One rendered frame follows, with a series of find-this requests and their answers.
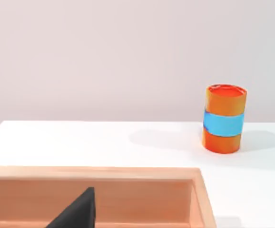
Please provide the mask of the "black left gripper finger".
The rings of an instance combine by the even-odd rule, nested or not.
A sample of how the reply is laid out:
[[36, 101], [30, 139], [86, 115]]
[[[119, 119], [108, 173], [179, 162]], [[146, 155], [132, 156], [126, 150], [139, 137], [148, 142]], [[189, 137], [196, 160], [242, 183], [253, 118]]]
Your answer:
[[87, 188], [45, 228], [95, 228], [94, 187]]

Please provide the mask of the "shallow salmon-coloured box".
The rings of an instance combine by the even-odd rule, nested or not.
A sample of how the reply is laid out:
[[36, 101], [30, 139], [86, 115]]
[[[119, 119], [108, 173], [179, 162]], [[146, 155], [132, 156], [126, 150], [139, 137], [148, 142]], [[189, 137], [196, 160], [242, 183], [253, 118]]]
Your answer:
[[217, 228], [198, 168], [0, 166], [0, 228], [45, 228], [87, 188], [95, 228]]

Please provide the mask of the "orange and blue can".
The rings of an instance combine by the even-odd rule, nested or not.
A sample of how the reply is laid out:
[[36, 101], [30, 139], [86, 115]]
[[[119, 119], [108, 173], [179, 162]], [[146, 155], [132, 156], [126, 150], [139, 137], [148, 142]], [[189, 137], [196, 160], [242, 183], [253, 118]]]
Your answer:
[[229, 154], [240, 149], [247, 91], [228, 84], [206, 89], [203, 118], [203, 146], [212, 152]]

